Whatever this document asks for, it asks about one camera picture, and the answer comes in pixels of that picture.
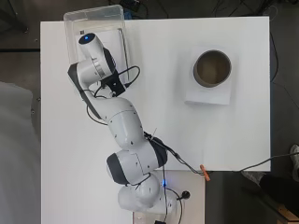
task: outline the black cable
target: black cable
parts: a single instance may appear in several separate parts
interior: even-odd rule
[[[127,71],[130,71],[130,70],[133,69],[133,68],[136,68],[136,69],[138,70],[137,75],[135,76],[135,78],[134,78],[131,82],[128,82],[128,83],[125,83],[125,84],[124,84],[124,86],[125,86],[126,88],[129,88],[129,87],[130,87],[130,86],[137,80],[137,78],[138,78],[139,75],[140,75],[140,68],[139,68],[138,66],[134,65],[134,66],[131,66],[131,67],[129,67],[129,68],[127,68],[127,69],[125,69],[125,70],[123,70],[122,72],[119,73],[119,76],[120,76],[121,74],[123,74],[123,73],[125,73],[125,72],[127,72]]]
[[[180,204],[180,215],[179,215],[179,220],[178,220],[178,224],[180,223],[180,221],[181,221],[181,218],[182,218],[182,216],[183,216],[183,205],[181,204],[181,199],[179,198],[179,196],[178,196],[178,193],[176,193],[174,190],[172,190],[172,189],[168,189],[168,190],[170,190],[170,191],[172,191],[172,192],[174,192],[176,195],[177,195],[177,200],[179,201],[179,204]]]
[[[217,13],[217,8],[219,7],[219,3],[221,0],[218,0],[216,3],[216,6],[214,6],[213,10],[211,11],[211,14],[213,14],[215,12],[215,17],[216,17],[216,13]]]
[[[139,182],[138,184],[134,184],[134,185],[131,185],[131,186],[137,186],[135,189],[138,189],[139,186],[140,186],[143,182],[145,182],[147,179],[149,179],[149,178],[150,178],[150,173],[148,173],[147,178],[145,178],[144,180],[142,180],[142,181]]]
[[[94,98],[96,98],[97,97],[97,93],[101,90],[101,89],[103,89],[103,87],[102,86],[100,86],[96,91],[95,91],[95,93],[94,93]]]
[[[239,9],[239,7],[243,4],[244,1],[245,0],[241,0],[240,3],[239,3],[239,5],[237,5],[237,7],[228,16],[229,17],[232,16]]]
[[[278,51],[277,51],[277,48],[275,46],[274,38],[273,38],[273,35],[272,35],[271,32],[270,32],[270,37],[271,37],[271,41],[272,41],[272,45],[273,45],[273,49],[274,49],[274,53],[275,53],[275,57],[276,57],[276,61],[277,61],[277,68],[276,68],[275,74],[273,75],[273,77],[270,80],[271,82],[273,82],[274,79],[277,77],[277,74],[278,74],[279,60],[278,60]]]
[[[252,10],[252,8],[249,7],[249,5],[247,5],[247,4],[245,3],[245,1],[243,2],[243,5],[244,5],[247,9],[249,9],[249,11],[251,11],[252,13],[254,13],[254,11]]]
[[[163,6],[162,2],[160,0],[156,0],[157,3],[159,4],[161,10],[165,13],[166,17],[169,19],[169,14],[168,12],[166,11],[165,7]]]
[[[299,109],[299,104],[297,104],[293,99],[292,99],[292,97],[291,97],[291,95],[290,95],[290,93],[288,92],[288,90],[287,90],[287,88],[285,88],[284,86],[282,86],[282,85],[280,85],[280,84],[278,84],[278,83],[276,83],[276,82],[272,82],[273,84],[275,84],[275,85],[278,85],[278,86],[280,86],[281,88],[283,88],[284,90],[285,90],[285,92],[287,92],[287,94],[289,95],[289,97],[290,97],[290,99],[292,100],[292,102],[296,105],[296,107]]]
[[[250,168],[252,168],[252,167],[256,167],[256,166],[262,165],[262,164],[264,164],[265,162],[271,161],[271,160],[273,160],[273,159],[275,159],[275,158],[290,157],[290,156],[294,156],[294,155],[298,155],[298,154],[299,154],[299,152],[294,152],[294,153],[285,154],[285,155],[273,156],[273,157],[270,157],[269,159],[267,159],[267,160],[265,160],[265,161],[261,161],[260,163],[257,163],[257,164],[255,164],[255,165],[248,166],[248,167],[246,167],[246,168],[244,168],[244,169],[242,169],[242,170],[240,170],[240,171],[238,171],[238,172],[242,172],[242,171],[248,170],[248,169],[250,169]]]
[[[197,174],[197,175],[204,175],[203,172],[198,172],[196,171],[194,168],[192,168],[185,160],[183,160],[179,154],[177,154],[177,152],[175,152],[171,147],[168,147],[167,145],[165,145],[164,143],[158,142],[156,141],[150,134],[144,132],[145,137],[149,140],[149,141],[153,141],[155,144],[159,145],[160,147],[163,147],[165,150],[169,151],[176,159],[179,163],[187,166],[193,173]]]
[[[99,124],[107,125],[106,123],[102,123],[102,122],[100,122],[100,121],[94,119],[94,118],[91,116],[90,112],[88,111],[88,108],[89,108],[89,107],[86,105],[86,112],[87,112],[87,115],[90,117],[90,119],[92,119],[94,122],[97,122],[97,123],[99,123]]]
[[[165,218],[164,218],[164,222],[166,221],[166,218],[167,218],[167,215],[168,215],[168,207],[167,207],[167,196],[166,196],[166,179],[165,179],[165,168],[164,168],[164,165],[162,167],[162,170],[163,170],[163,187],[164,187],[164,196],[165,196],[165,209],[166,209],[166,215],[165,215]]]
[[[140,2],[140,5],[143,6],[144,9],[146,9],[146,19],[148,19],[149,16],[150,16],[149,15],[149,8],[143,2]]]

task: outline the transparent plastic box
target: transparent plastic box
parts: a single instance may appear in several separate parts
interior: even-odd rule
[[[64,14],[64,25],[70,64],[82,60],[82,53],[78,47],[78,39],[87,33],[95,33],[98,36],[104,34],[106,41],[109,39],[107,35],[113,34],[114,38],[110,38],[113,43],[103,42],[102,39],[104,37],[102,38],[102,36],[99,36],[99,38],[104,46],[110,50],[116,61],[116,65],[119,66],[119,68],[117,67],[119,72],[129,67],[129,52],[121,6],[97,7],[68,12]]]

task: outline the floor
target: floor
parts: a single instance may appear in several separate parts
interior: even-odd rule
[[[214,17],[212,13],[217,0],[161,0],[170,18]],[[251,0],[251,9],[260,0]],[[150,19],[164,19],[165,12],[159,1],[144,0],[149,9]],[[13,82],[33,92],[33,123],[37,135],[40,133],[40,57],[39,23],[41,21],[60,21],[66,12],[83,8],[102,7],[106,0],[11,0],[18,18],[29,27],[27,34],[15,30],[0,33],[0,81]],[[223,1],[217,17],[228,16],[239,4],[239,0]],[[0,0],[0,7],[10,11],[7,0]],[[242,5],[235,16],[250,12]],[[278,52],[278,74],[271,83],[271,151],[272,155],[289,152],[291,145],[299,144],[299,4],[277,4],[271,7],[271,33]],[[141,7],[137,16],[145,17],[146,9]],[[0,31],[9,28],[0,23]],[[6,49],[29,52],[3,52]],[[271,45],[271,76],[275,74],[277,61]],[[292,163],[289,158],[272,161],[272,173],[290,177]],[[206,185],[206,223],[276,223],[260,205],[244,192],[244,188],[255,189],[239,173],[215,172],[212,181]]]

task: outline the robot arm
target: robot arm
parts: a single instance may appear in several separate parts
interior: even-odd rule
[[[130,101],[120,97],[95,98],[89,91],[90,86],[98,81],[111,88],[112,96],[122,94],[125,88],[109,50],[95,34],[84,35],[79,44],[86,59],[72,64],[68,75],[86,105],[97,118],[107,123],[113,138],[122,148],[107,158],[108,174],[116,183],[126,186],[120,190],[119,204],[130,211],[151,209],[163,213],[163,189],[151,172],[166,164],[166,150],[145,138],[140,118]],[[176,197],[170,195],[169,201],[172,200],[175,201]],[[172,208],[174,206],[170,204],[168,211]]]

